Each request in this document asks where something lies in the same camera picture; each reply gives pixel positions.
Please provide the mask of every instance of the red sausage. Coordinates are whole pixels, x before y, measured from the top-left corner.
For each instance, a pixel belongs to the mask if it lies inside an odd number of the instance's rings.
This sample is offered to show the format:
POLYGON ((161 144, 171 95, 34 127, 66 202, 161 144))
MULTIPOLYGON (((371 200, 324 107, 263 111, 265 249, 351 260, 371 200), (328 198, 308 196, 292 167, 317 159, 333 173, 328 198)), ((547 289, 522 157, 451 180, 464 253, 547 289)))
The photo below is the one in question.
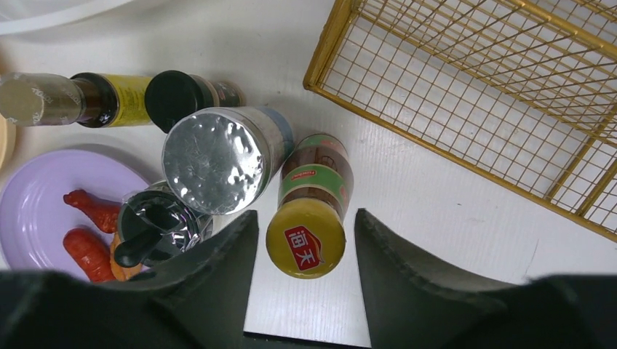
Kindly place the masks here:
POLYGON ((62 243, 90 281, 116 280, 111 272, 109 249, 94 233, 75 228, 66 233, 62 243))
POLYGON ((98 202, 85 190, 73 190, 64 195, 64 203, 81 210, 100 231, 112 234, 117 230, 120 205, 98 202))

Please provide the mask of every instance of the metal wire rack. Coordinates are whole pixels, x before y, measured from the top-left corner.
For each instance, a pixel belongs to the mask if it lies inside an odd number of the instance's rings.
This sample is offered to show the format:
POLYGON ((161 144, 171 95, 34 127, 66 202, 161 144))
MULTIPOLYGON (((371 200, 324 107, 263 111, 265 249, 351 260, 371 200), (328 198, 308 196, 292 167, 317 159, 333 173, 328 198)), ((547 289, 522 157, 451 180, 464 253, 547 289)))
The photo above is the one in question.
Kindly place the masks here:
POLYGON ((617 4, 337 0, 305 87, 617 241, 617 4))

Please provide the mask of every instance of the black bottle cap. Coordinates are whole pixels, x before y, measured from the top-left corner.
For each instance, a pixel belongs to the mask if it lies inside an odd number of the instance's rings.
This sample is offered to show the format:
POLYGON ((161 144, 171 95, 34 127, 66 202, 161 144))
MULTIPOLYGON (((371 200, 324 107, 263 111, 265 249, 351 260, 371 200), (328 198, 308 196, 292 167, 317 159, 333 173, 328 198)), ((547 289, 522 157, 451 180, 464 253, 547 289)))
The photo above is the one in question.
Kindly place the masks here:
POLYGON ((212 106, 212 93, 206 85, 180 71, 160 73, 146 89, 148 115, 165 133, 169 133, 178 121, 212 106))

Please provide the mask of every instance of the white table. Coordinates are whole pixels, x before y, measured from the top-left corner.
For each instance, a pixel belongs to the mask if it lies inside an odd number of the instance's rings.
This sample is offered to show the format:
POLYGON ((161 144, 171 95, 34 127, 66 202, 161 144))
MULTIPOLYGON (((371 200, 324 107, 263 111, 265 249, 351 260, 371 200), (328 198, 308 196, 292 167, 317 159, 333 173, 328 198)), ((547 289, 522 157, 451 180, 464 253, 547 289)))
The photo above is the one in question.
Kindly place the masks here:
MULTIPOLYGON (((346 144, 356 188, 345 224, 346 253, 332 273, 297 280, 268 258, 264 236, 276 210, 278 179, 252 205, 262 235, 247 331, 370 345, 353 239, 359 207, 442 259, 502 281, 617 273, 617 245, 606 238, 305 91, 303 75, 332 4, 174 0, 145 12, 124 8, 64 28, 3 37, 0 53, 5 70, 71 76, 177 69, 228 79, 242 87, 249 104, 268 104, 287 115, 299 136, 326 131, 346 144)), ((0 183, 25 161, 61 148, 105 151, 154 181, 161 177, 163 141, 156 127, 21 129, 0 183)))

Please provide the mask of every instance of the purple plate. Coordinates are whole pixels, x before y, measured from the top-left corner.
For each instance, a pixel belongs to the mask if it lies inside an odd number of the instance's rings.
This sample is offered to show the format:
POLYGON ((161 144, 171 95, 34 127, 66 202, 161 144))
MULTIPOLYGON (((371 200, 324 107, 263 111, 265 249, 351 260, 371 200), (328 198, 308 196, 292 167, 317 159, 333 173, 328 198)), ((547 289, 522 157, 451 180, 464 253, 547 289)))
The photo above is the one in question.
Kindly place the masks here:
POLYGON ((147 187, 125 165, 89 151, 53 151, 30 160, 13 174, 0 196, 4 259, 12 269, 55 269, 87 280, 64 250, 64 235, 87 226, 109 244, 113 234, 101 233, 85 214, 65 204, 63 196, 84 189, 120 204, 128 193, 147 187))

